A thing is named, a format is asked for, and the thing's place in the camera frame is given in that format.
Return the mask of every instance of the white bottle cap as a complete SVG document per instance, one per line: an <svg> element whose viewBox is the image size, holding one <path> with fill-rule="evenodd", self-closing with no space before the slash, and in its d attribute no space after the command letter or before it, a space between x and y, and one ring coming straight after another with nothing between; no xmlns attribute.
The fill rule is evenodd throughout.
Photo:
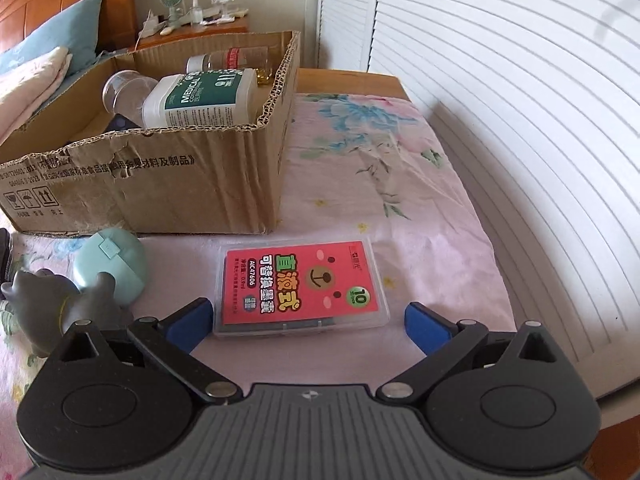
<svg viewBox="0 0 640 480"><path fill-rule="evenodd" d="M187 74L191 72L202 72L205 69L204 57L205 54L201 54L200 56L191 56L187 61Z"/></svg>

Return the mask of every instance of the cardboard box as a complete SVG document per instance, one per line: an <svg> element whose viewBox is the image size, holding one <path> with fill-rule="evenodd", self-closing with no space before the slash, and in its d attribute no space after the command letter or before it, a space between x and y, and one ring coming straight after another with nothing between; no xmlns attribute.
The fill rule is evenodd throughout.
<svg viewBox="0 0 640 480"><path fill-rule="evenodd" d="M256 124L101 134L110 120L102 87L114 72L134 69L159 80L183 73L190 56L233 46L268 46L280 62L273 87L257 92ZM98 64L0 146L2 210L19 231L56 236L107 226L137 233L271 231L299 46L298 32L223 34Z"/></svg>

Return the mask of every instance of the blue gripper pad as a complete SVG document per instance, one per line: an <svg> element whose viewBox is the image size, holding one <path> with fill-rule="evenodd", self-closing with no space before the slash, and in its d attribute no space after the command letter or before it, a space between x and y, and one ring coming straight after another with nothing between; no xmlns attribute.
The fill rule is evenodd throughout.
<svg viewBox="0 0 640 480"><path fill-rule="evenodd" d="M213 329L213 306L209 300L198 298L188 307L188 313L182 314L179 319L173 320L169 316L162 322L166 324L164 338L187 354Z"/></svg>
<svg viewBox="0 0 640 480"><path fill-rule="evenodd" d="M458 326L423 304L412 301L404 310L404 331L425 355L430 355L458 333Z"/></svg>

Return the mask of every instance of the metal screw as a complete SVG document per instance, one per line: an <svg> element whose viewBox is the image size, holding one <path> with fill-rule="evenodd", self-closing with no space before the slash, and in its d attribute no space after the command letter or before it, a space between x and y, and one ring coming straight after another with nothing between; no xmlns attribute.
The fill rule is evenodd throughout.
<svg viewBox="0 0 640 480"><path fill-rule="evenodd" d="M209 397L214 399L227 399L233 397L238 391L238 387L233 383L227 383L226 381L216 381L215 383L207 384L204 389Z"/></svg>
<svg viewBox="0 0 640 480"><path fill-rule="evenodd" d="M388 399L406 399L414 389L406 383L387 383L382 386L382 394Z"/></svg>

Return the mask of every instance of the gray toy animal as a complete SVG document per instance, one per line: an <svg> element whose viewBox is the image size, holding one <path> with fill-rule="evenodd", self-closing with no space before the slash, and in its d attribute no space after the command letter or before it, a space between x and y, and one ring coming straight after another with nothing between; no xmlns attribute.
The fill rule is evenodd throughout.
<svg viewBox="0 0 640 480"><path fill-rule="evenodd" d="M95 284L80 292L65 276L40 269L35 274L18 270L14 282L3 283L0 290L33 353L46 357L78 319L90 319L101 330L124 328L133 321L129 309L113 301L115 286L113 276L99 272Z"/></svg>

